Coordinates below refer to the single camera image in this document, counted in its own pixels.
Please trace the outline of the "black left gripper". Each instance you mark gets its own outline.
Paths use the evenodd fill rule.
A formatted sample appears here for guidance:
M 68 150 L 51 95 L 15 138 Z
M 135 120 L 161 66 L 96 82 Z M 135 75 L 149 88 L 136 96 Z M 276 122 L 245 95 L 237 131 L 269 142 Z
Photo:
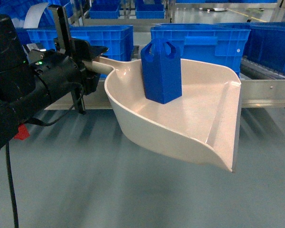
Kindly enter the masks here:
M 96 91 L 100 74 L 88 70 L 84 62 L 93 62 L 109 48 L 105 46 L 92 46 L 88 41 L 72 39 L 75 45 L 78 64 L 71 57 L 60 53 L 57 39 L 54 43 L 58 50 L 42 50 L 33 48 L 28 56 L 30 66 L 36 77 L 46 88 L 49 99 L 58 100 L 76 88 L 81 89 L 81 95 L 89 95 Z

